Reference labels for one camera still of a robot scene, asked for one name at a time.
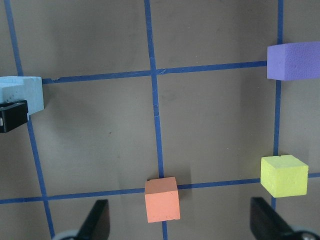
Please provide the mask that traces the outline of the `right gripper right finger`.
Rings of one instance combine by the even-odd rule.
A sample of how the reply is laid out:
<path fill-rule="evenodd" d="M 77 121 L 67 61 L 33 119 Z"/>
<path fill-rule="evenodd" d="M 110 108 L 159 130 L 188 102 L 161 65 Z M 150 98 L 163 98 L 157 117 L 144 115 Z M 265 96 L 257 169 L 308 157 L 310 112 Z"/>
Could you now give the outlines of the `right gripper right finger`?
<path fill-rule="evenodd" d="M 320 235 L 306 229 L 296 230 L 262 197 L 250 199 L 249 226 L 257 240 L 318 240 Z"/>

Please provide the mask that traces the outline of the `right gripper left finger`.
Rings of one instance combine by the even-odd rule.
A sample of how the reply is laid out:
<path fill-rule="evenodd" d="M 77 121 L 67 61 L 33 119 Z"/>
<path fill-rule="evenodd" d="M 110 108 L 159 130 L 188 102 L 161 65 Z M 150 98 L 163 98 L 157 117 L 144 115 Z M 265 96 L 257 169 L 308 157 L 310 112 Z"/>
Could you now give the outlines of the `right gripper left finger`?
<path fill-rule="evenodd" d="M 54 240 L 108 240 L 111 231 L 109 201 L 97 200 L 79 230 L 66 230 Z"/>

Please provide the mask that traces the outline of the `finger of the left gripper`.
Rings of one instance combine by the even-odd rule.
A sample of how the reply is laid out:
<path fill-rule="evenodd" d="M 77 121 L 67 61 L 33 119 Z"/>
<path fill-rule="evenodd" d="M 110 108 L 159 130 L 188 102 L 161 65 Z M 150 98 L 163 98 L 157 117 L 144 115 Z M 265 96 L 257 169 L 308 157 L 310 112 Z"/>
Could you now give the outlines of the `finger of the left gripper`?
<path fill-rule="evenodd" d="M 0 132 L 8 133 L 11 130 L 27 123 L 28 102 L 18 100 L 14 102 L 3 102 L 0 104 Z"/>

